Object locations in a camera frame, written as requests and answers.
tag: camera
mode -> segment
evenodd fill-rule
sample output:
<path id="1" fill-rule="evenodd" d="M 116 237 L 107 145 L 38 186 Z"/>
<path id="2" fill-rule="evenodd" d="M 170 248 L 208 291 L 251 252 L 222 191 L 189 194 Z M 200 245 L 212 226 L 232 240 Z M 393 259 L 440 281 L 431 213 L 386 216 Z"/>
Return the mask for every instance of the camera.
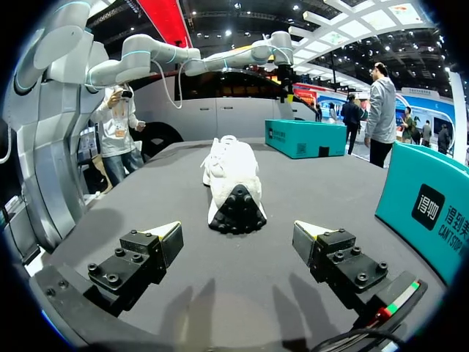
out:
<path id="1" fill-rule="evenodd" d="M 121 97 L 131 99 L 133 97 L 133 93 L 130 90 L 125 90 L 122 92 Z"/>

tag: shoelace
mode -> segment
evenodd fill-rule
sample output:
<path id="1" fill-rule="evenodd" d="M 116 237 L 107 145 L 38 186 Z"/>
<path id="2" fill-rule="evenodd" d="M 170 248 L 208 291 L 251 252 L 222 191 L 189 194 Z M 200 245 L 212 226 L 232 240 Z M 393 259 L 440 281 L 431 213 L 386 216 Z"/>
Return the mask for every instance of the shoelace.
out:
<path id="1" fill-rule="evenodd" d="M 204 159 L 204 161 L 202 162 L 202 164 L 200 165 L 200 167 L 203 167 L 206 165 L 206 163 L 208 163 L 210 160 L 214 160 L 214 164 L 220 164 L 220 160 L 223 158 L 223 155 L 225 154 L 226 152 L 226 148 L 237 142 L 237 139 L 235 136 L 224 136 L 220 139 L 220 142 L 217 143 L 217 145 L 215 146 L 215 149 L 214 150 L 211 150 L 210 151 L 210 154 L 207 155 L 207 157 Z"/>

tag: black trousers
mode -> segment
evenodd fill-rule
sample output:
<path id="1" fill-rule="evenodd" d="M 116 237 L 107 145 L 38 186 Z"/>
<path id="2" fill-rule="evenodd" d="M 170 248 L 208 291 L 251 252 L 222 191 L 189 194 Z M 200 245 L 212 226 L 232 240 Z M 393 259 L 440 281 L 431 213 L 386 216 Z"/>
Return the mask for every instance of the black trousers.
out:
<path id="1" fill-rule="evenodd" d="M 384 160 L 392 147 L 392 143 L 381 143 L 372 139 L 369 150 L 369 162 L 383 168 Z"/>
<path id="2" fill-rule="evenodd" d="M 349 155 L 352 154 L 353 146 L 355 145 L 355 140 L 357 139 L 358 125 L 355 123 L 349 123 L 347 125 L 347 134 L 345 135 L 345 143 L 349 140 L 350 136 L 350 145 L 349 145 Z"/>

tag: gray table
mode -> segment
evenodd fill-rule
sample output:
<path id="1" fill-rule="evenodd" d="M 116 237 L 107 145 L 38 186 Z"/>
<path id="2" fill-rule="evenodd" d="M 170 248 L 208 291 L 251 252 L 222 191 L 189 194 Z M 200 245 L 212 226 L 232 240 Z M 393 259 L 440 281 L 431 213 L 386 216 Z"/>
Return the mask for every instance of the gray table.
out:
<path id="1" fill-rule="evenodd" d="M 256 153 L 268 223 L 233 236 L 207 226 L 210 190 L 200 163 L 209 142 L 175 144 L 100 200 L 57 248 L 50 263 L 86 276 L 88 263 L 113 253 L 119 237 L 182 221 L 185 246 L 160 285 L 120 318 L 164 343 L 192 348 L 304 346 L 351 328 L 357 318 L 326 284 L 317 284 L 292 248 L 293 221 L 344 227 L 390 277 L 409 270 L 429 284 L 405 320 L 407 335 L 444 291 L 431 268 L 374 217 L 386 171 L 350 156 L 294 161 L 249 140 Z"/>

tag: person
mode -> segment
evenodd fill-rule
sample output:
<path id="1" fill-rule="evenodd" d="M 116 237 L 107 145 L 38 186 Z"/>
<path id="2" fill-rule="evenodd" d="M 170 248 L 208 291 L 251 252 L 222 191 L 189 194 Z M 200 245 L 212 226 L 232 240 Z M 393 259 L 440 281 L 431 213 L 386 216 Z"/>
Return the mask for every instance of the person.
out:
<path id="1" fill-rule="evenodd" d="M 442 154 L 446 154 L 448 152 L 449 142 L 448 126 L 443 124 L 438 134 L 438 151 Z"/>
<path id="2" fill-rule="evenodd" d="M 412 140 L 415 144 L 420 145 L 420 140 L 422 138 L 422 135 L 420 133 L 420 130 L 417 128 L 417 121 L 420 121 L 418 116 L 415 116 L 413 118 L 413 132 L 412 132 Z"/>
<path id="3" fill-rule="evenodd" d="M 374 65 L 372 78 L 365 145 L 370 148 L 370 163 L 384 167 L 384 160 L 396 140 L 396 87 L 382 62 Z"/>
<path id="4" fill-rule="evenodd" d="M 432 126 L 430 126 L 430 121 L 427 120 L 426 124 L 422 128 L 422 135 L 424 140 L 422 141 L 422 145 L 425 147 L 430 147 L 430 137 L 432 136 Z"/>
<path id="5" fill-rule="evenodd" d="M 351 155 L 355 140 L 357 138 L 357 132 L 360 130 L 360 115 L 361 110 L 355 104 L 354 94 L 350 94 L 347 102 L 342 106 L 342 116 L 344 117 L 344 124 L 347 126 L 347 132 L 345 135 L 345 143 L 349 140 L 350 144 L 348 154 Z"/>
<path id="6" fill-rule="evenodd" d="M 334 103 L 329 104 L 329 123 L 336 123 L 337 122 L 337 113 L 336 107 Z"/>
<path id="7" fill-rule="evenodd" d="M 405 117 L 404 123 L 402 123 L 402 127 L 404 131 L 402 132 L 402 143 L 412 143 L 412 134 L 413 134 L 413 120 L 412 120 L 412 109 L 408 106 L 405 108 Z"/>
<path id="8" fill-rule="evenodd" d="M 322 122 L 321 105 L 317 103 L 314 110 L 316 111 L 316 122 Z"/>
<path id="9" fill-rule="evenodd" d="M 103 102 L 92 115 L 92 121 L 98 124 L 104 170 L 114 187 L 124 180 L 124 167 L 132 173 L 144 165 L 129 133 L 129 127 L 138 132 L 145 128 L 135 110 L 132 88 L 121 84 L 106 88 Z"/>

